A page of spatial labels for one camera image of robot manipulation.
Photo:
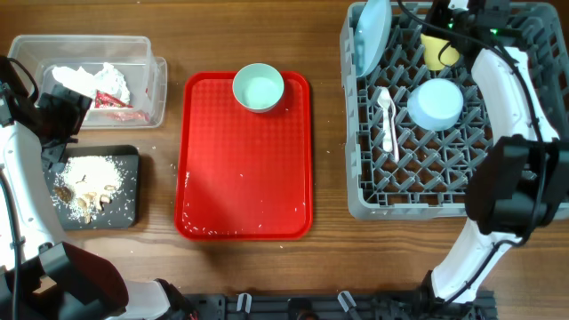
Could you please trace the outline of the red snack wrapper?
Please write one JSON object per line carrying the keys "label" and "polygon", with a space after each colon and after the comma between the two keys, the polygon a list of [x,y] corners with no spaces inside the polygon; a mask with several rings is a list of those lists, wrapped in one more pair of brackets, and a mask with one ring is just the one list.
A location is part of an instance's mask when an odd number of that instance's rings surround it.
{"label": "red snack wrapper", "polygon": [[132,105],[124,103],[120,99],[100,91],[96,92],[94,109],[101,111],[104,116],[121,122],[149,120],[148,113],[144,111],[136,111]]}

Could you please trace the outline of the yellow plastic cup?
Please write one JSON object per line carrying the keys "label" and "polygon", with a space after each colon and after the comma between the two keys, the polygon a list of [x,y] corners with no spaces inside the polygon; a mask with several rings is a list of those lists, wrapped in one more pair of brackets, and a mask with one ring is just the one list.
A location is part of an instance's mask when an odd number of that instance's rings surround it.
{"label": "yellow plastic cup", "polygon": [[425,65],[431,71],[452,67],[461,57],[448,40],[421,34],[421,44],[424,46]]}

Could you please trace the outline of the white napkin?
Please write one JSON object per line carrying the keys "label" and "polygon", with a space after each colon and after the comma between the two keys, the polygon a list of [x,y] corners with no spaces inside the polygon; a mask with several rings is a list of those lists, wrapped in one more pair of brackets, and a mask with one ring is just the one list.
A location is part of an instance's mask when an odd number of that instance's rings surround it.
{"label": "white napkin", "polygon": [[98,92],[102,92],[118,98],[123,103],[130,102],[131,92],[127,87],[124,74],[110,63],[104,62],[103,69],[96,74],[88,73],[82,67],[78,69],[54,67],[52,76],[68,89],[92,99]]}

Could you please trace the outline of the food scraps and rice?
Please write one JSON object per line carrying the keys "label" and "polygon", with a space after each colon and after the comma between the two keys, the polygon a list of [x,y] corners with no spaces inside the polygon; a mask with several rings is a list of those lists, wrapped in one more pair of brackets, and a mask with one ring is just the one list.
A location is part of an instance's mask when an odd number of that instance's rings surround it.
{"label": "food scraps and rice", "polygon": [[52,174],[50,193],[57,213],[80,228],[113,218],[132,221],[135,181],[124,156],[75,156]]}

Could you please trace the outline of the light blue bowl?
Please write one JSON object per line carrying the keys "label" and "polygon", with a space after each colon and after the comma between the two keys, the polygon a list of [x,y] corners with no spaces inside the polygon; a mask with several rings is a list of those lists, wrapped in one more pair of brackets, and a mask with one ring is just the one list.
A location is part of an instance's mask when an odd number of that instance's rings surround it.
{"label": "light blue bowl", "polygon": [[407,112],[422,129],[439,132],[458,122],[463,103],[463,94],[455,83],[436,78],[411,92]]}

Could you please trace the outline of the light blue plate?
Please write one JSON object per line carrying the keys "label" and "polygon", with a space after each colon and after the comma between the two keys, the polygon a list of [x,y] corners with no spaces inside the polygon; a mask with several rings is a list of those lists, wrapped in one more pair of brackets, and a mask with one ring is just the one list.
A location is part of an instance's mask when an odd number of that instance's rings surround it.
{"label": "light blue plate", "polygon": [[391,30],[392,9],[389,0],[368,0],[354,34],[357,77],[370,75],[386,50]]}

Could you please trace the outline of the white plastic fork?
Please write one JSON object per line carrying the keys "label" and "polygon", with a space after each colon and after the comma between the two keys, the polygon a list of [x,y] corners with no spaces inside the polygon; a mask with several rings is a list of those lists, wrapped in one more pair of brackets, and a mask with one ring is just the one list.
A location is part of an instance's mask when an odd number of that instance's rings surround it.
{"label": "white plastic fork", "polygon": [[400,155],[399,155],[399,146],[397,141],[397,132],[396,132],[396,125],[395,119],[397,115],[397,109],[395,102],[393,100],[390,101],[390,128],[391,128],[391,136],[392,136],[392,144],[393,144],[393,156],[394,161],[398,164]]}

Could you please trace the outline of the white plastic spoon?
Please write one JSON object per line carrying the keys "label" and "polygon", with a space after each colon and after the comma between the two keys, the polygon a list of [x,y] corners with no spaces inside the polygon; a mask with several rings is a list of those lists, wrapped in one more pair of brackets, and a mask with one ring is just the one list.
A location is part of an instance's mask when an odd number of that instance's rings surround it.
{"label": "white plastic spoon", "polygon": [[382,125],[384,131],[384,138],[382,142],[383,149],[390,153],[393,151],[393,141],[392,141],[392,133],[391,133],[391,125],[390,125],[390,95],[389,90],[386,87],[380,88],[380,95],[377,99],[377,103],[382,108]]}

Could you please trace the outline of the green saucer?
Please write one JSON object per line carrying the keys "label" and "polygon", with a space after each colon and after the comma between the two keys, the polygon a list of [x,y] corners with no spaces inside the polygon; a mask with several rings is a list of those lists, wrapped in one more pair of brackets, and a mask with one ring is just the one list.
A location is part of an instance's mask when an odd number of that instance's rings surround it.
{"label": "green saucer", "polygon": [[269,112],[283,98],[285,80],[274,67],[253,63],[241,68],[233,78],[235,99],[253,113]]}

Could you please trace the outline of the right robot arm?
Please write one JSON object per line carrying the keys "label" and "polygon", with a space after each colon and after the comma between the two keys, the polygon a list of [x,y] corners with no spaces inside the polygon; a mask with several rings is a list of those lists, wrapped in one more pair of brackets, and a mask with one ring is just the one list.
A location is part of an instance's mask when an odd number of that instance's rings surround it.
{"label": "right robot arm", "polygon": [[471,303],[501,256],[548,226],[568,194],[568,143],[543,112],[509,17],[508,1],[435,1],[421,23],[464,59],[493,135],[466,189],[466,224],[425,278],[431,310]]}

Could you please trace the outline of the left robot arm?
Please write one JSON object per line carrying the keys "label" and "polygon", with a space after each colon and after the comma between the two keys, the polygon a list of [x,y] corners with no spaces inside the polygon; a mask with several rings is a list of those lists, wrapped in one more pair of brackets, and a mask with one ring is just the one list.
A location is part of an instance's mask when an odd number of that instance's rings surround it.
{"label": "left robot arm", "polygon": [[68,239],[44,171],[62,164],[91,98],[62,85],[27,90],[23,65],[1,59],[1,317],[197,319],[163,279],[126,281],[108,260]]}

